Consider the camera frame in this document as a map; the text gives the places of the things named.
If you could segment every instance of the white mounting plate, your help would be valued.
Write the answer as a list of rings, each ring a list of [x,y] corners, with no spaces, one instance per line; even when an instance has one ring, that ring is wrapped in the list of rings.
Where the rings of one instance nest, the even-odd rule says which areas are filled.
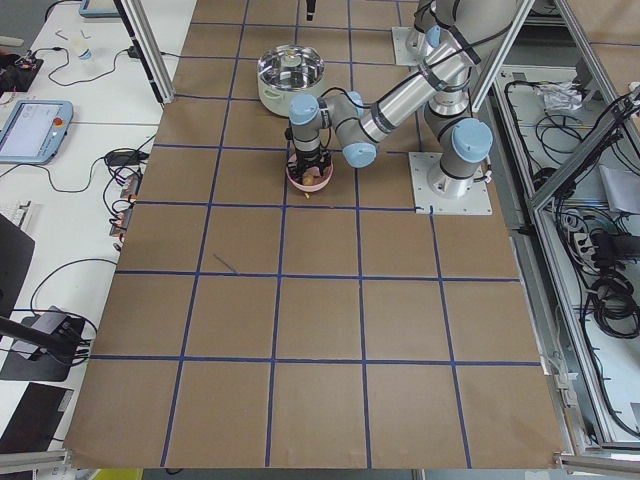
[[[413,67],[418,64],[418,59],[407,49],[407,38],[413,30],[413,27],[391,27],[391,36],[393,38],[393,52],[396,56],[396,65],[404,65]]]
[[[434,215],[491,215],[493,210],[487,192],[487,184],[484,182],[474,183],[469,193],[457,200],[442,198],[429,188],[427,172],[431,165],[440,161],[441,155],[432,152],[409,153],[416,213],[428,214],[433,210]],[[475,176],[482,176],[480,167],[478,167]]]

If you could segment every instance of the metal pot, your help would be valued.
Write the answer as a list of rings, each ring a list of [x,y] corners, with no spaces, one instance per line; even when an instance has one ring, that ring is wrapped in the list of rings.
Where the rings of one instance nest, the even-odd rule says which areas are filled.
[[[260,100],[277,115],[289,116],[289,104],[296,95],[318,97],[324,91],[324,61],[311,47],[281,45],[258,61]]]

